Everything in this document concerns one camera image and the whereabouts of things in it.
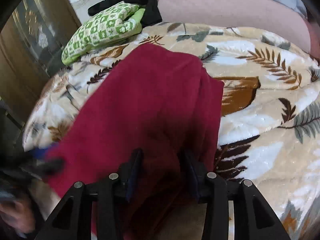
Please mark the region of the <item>person's left hand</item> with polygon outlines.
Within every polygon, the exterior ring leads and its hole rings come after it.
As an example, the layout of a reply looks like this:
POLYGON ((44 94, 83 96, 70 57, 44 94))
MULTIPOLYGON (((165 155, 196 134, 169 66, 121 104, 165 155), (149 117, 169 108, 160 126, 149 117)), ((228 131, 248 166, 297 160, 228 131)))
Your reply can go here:
POLYGON ((35 230, 35 218, 28 198, 1 202, 1 217, 18 232, 32 233, 35 230))

